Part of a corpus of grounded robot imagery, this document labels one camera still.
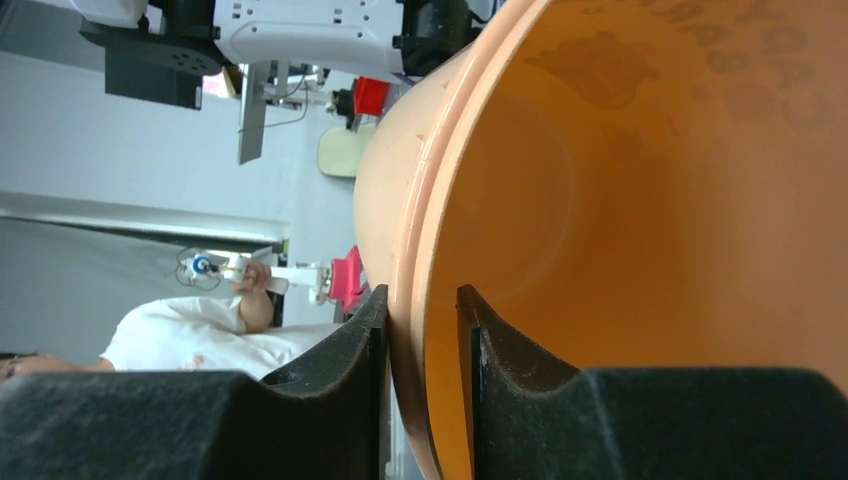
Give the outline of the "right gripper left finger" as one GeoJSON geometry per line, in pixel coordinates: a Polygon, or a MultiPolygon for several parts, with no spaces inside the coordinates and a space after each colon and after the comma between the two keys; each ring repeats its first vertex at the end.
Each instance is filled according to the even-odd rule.
{"type": "Polygon", "coordinates": [[[381,479],[388,289],[261,381],[40,374],[1,390],[5,479],[381,479]]]}

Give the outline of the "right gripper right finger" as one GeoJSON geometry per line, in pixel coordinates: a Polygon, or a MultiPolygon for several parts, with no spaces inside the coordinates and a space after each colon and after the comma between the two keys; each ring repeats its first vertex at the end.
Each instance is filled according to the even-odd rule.
{"type": "Polygon", "coordinates": [[[476,479],[843,479],[847,401],[799,368],[581,370],[457,291],[476,479]]]}

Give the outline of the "large orange plastic bucket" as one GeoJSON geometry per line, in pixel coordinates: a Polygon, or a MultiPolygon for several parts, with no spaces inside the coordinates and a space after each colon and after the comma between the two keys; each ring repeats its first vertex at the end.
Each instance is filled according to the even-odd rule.
{"type": "Polygon", "coordinates": [[[354,224],[428,479],[471,475],[455,298],[578,367],[847,384],[847,5],[509,1],[387,113],[354,224]]]}

